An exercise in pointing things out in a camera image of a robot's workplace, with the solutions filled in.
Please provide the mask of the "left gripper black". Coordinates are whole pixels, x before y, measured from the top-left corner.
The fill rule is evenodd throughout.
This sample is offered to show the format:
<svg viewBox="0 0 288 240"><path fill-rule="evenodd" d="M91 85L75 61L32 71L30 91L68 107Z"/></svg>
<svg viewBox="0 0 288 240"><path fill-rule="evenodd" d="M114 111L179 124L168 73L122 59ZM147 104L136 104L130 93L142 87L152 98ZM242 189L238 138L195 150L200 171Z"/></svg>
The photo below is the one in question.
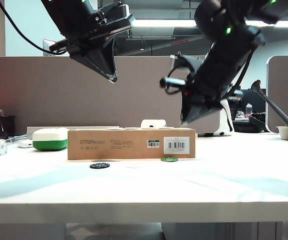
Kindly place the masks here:
<svg viewBox="0 0 288 240"><path fill-rule="evenodd" d="M114 84L118 78L114 35L131 29L135 17L130 13L59 13L52 19L64 39L51 45L50 51L67 51L71 59Z"/></svg>

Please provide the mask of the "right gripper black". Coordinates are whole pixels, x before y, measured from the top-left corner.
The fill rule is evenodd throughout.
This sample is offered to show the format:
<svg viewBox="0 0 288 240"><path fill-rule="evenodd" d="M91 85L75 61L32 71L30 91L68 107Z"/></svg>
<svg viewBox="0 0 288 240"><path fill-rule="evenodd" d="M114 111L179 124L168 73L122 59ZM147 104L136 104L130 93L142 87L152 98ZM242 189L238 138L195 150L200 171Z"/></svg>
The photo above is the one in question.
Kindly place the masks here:
<svg viewBox="0 0 288 240"><path fill-rule="evenodd" d="M198 69L187 78L182 91L180 121L182 125L222 109L221 100L232 95L232 80L242 71L243 79L257 45L253 42L221 42L211 45Z"/></svg>

